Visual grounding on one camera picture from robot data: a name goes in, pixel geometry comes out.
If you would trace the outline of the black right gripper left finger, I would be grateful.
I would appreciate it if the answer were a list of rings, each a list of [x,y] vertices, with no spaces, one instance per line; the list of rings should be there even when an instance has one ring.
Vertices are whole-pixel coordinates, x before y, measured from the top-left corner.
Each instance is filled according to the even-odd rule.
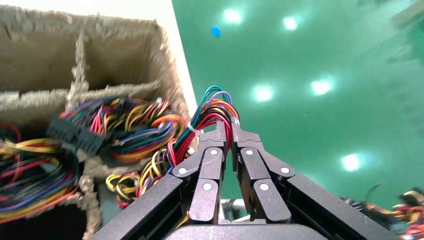
[[[184,217],[191,224],[218,222],[220,184],[227,155],[225,123],[200,135],[198,149],[110,220],[93,240],[162,240]]]

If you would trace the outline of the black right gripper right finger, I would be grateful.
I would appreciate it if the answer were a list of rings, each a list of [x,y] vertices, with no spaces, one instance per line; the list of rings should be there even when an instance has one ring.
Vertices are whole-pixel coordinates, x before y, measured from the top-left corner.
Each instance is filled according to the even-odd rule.
[[[231,119],[232,163],[247,211],[268,224],[303,225],[328,240],[394,240],[396,236],[286,162],[258,134]]]

